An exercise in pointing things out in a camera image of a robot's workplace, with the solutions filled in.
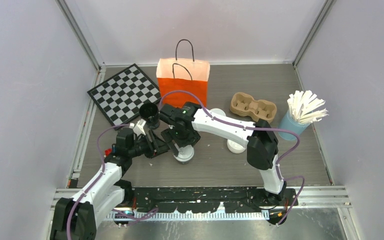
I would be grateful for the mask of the white plastic cup lid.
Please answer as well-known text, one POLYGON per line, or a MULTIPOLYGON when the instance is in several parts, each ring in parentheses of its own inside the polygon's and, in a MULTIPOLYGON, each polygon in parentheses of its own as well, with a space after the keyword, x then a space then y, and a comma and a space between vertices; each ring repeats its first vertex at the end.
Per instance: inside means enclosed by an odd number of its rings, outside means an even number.
POLYGON ((210 111, 220 116, 224 116, 224 117, 226 116, 226 113, 220 108, 212 108, 210 111))

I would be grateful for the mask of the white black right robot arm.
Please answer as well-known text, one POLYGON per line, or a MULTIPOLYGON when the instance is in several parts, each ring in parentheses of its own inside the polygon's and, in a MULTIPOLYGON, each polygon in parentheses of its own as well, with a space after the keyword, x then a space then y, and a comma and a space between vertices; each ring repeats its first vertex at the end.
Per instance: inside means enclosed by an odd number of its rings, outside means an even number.
POLYGON ((178 162, 185 164, 193 158, 200 132, 219 136, 245 148, 248 164, 260 172, 268 203, 279 205, 285 199, 287 183, 277 166, 279 141, 266 120, 240 121, 193 102, 183 107, 164 104, 159 119, 169 126, 161 135, 178 162))

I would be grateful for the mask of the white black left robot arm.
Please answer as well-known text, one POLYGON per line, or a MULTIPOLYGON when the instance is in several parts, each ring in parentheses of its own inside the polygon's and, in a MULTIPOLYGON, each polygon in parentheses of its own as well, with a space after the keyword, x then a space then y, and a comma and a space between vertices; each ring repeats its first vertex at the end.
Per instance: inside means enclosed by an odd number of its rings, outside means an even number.
POLYGON ((153 130, 143 134, 129 127, 119 129, 115 143, 94 177, 73 196, 57 201, 49 238, 95 239, 98 226, 116 206, 128 207, 134 201, 131 182, 122 179, 133 158, 152 159, 169 150, 168 144, 153 130))

